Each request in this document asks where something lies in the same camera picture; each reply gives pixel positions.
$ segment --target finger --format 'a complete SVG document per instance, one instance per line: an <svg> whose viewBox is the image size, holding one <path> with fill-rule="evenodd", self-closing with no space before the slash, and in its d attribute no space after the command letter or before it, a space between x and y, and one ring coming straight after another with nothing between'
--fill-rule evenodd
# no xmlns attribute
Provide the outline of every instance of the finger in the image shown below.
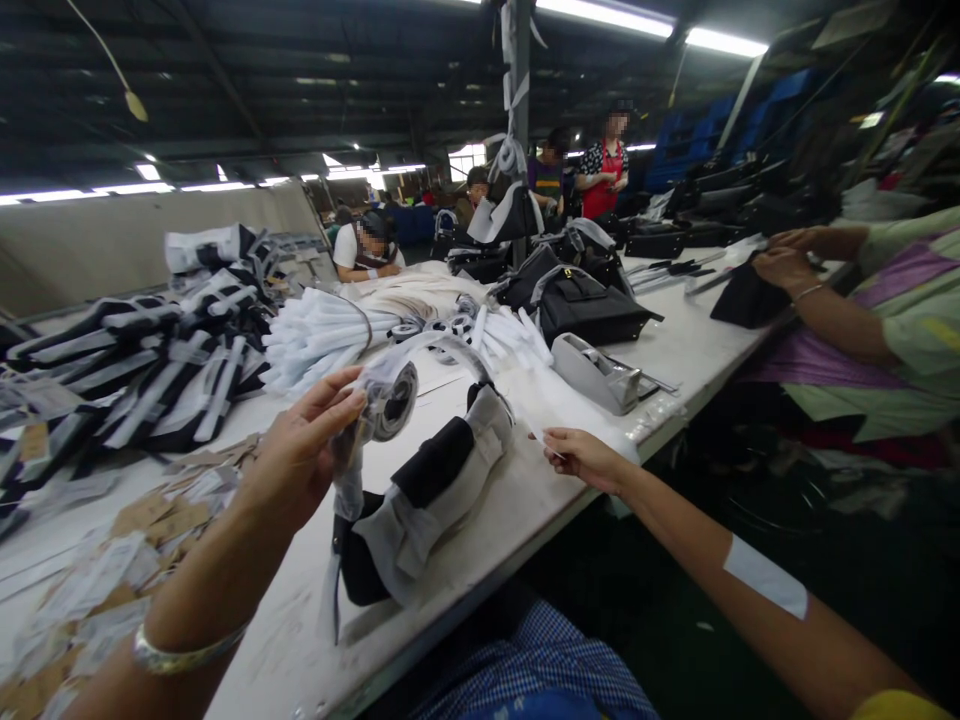
<svg viewBox="0 0 960 720"><path fill-rule="evenodd" d="M329 407L307 426L306 441L313 447L321 447L327 440L360 417L366 404L367 394L361 390L351 394L342 403Z"/></svg>
<svg viewBox="0 0 960 720"><path fill-rule="evenodd" d="M345 385L356 380L362 370L362 367L354 366L328 375L310 388L307 394L290 408L290 412L299 415L307 422L313 422L324 410L334 404L337 394Z"/></svg>

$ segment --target silver bangle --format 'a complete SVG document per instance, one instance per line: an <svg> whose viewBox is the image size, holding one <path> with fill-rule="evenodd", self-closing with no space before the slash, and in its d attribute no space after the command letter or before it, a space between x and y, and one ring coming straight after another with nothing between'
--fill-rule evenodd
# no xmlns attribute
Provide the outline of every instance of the silver bangle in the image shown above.
<svg viewBox="0 0 960 720"><path fill-rule="evenodd" d="M143 631L143 623L140 623L137 634L133 638L133 659L137 665L151 675L179 675L190 672L209 664L239 643L244 633L247 632L249 625L250 623L247 623L223 640L202 650L187 653L168 653L158 650L150 644Z"/></svg>
<svg viewBox="0 0 960 720"><path fill-rule="evenodd" d="M800 293L793 299L794 307L796 307L797 303L803 300L810 293L816 292L817 290L822 290L822 289L823 289L823 283L820 283L819 285L814 285L812 288L807 288L806 290L804 290L802 293Z"/></svg>

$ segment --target paper tag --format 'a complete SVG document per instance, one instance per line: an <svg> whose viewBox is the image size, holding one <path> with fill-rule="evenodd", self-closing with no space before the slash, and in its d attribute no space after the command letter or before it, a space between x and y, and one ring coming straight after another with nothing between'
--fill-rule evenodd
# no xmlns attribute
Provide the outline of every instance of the paper tag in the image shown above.
<svg viewBox="0 0 960 720"><path fill-rule="evenodd" d="M46 462L50 459L50 432L47 424L28 425L20 435L20 462L24 465Z"/></svg>

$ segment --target hand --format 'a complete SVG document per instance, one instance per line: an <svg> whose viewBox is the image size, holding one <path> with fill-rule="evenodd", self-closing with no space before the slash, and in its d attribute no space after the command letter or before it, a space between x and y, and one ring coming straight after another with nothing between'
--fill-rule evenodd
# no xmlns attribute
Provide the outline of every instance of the hand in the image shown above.
<svg viewBox="0 0 960 720"><path fill-rule="evenodd" d="M277 416L231 510L277 522L291 536L307 524L333 481L329 440L356 420L366 405L365 393L346 388L361 369L347 368L324 378Z"/></svg>
<svg viewBox="0 0 960 720"><path fill-rule="evenodd" d="M788 293L806 289L811 281L818 281L805 253L793 248L778 247L758 255L753 261L757 275L771 285L783 288Z"/></svg>
<svg viewBox="0 0 960 720"><path fill-rule="evenodd" d="M643 472L602 440L583 430L549 428L544 432L543 440L548 448L563 456L557 457L547 449L543 451L543 456L557 474L574 475L608 495L619 497L630 477L638 471Z"/></svg>

